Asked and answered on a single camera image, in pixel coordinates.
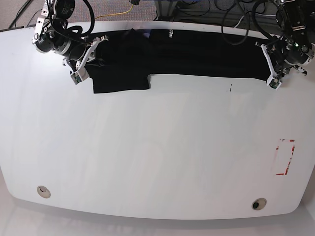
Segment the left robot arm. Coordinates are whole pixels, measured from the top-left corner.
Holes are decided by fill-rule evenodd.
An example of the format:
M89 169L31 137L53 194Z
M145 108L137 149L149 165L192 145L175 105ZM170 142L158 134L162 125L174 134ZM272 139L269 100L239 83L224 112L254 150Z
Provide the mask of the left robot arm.
M257 0L252 7L252 21L256 29L269 39L261 45L271 70L271 81L281 82L292 68L302 70L315 57L315 46L309 34L315 30L315 2L313 0L271 0L276 9L280 37L272 36L257 22L256 9L266 3Z

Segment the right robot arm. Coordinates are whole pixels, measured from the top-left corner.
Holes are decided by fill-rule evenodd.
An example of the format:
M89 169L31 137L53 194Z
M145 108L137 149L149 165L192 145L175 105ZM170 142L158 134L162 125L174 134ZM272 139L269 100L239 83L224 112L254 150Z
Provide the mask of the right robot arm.
M63 66L68 67L76 84L89 77L86 66L105 65L103 59L96 57L96 49L101 42L109 40L106 35L92 38L95 15L87 0L84 4L91 18L86 32L81 26L68 26L68 19L75 9L74 0L45 1L31 40L39 52L45 54L52 51L63 56Z

